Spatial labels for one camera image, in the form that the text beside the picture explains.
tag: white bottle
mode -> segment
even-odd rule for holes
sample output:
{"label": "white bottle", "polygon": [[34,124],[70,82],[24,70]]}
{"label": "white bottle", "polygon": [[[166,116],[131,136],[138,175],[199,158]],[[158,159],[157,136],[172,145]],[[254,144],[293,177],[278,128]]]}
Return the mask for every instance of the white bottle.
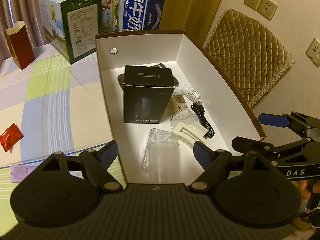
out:
{"label": "white bottle", "polygon": [[185,85],[181,92],[194,103],[200,99],[200,93],[189,85]]}

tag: red candy wrapper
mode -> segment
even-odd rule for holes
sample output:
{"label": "red candy wrapper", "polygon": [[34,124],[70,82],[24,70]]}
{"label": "red candy wrapper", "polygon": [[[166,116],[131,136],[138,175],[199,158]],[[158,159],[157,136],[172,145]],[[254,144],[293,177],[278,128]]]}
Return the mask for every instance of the red candy wrapper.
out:
{"label": "red candy wrapper", "polygon": [[10,127],[4,131],[3,135],[0,135],[0,143],[4,148],[4,151],[7,152],[17,141],[23,137],[23,134],[20,132],[18,126],[13,123]]}

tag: green box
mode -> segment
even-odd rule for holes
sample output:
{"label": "green box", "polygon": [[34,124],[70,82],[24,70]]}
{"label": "green box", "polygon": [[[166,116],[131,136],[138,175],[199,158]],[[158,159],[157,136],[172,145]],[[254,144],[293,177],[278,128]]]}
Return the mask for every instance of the green box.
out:
{"label": "green box", "polygon": [[44,36],[71,64],[96,51],[101,0],[39,0]]}

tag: usb cable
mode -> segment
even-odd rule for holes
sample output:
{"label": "usb cable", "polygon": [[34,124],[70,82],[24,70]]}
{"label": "usb cable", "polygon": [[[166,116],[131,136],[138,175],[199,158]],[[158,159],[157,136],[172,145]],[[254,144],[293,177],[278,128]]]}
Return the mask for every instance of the usb cable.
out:
{"label": "usb cable", "polygon": [[208,132],[204,135],[204,138],[212,138],[214,136],[214,130],[212,129],[210,123],[204,117],[204,107],[201,101],[197,101],[193,103],[191,109],[196,113],[200,124],[208,130]]}

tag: quilted cushion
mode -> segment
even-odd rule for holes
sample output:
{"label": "quilted cushion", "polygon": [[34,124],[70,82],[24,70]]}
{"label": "quilted cushion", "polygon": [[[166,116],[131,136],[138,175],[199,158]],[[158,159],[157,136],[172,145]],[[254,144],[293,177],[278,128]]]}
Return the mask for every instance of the quilted cushion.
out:
{"label": "quilted cushion", "polygon": [[205,50],[251,108],[294,63],[290,53],[268,28],[234,9],[225,10]]}

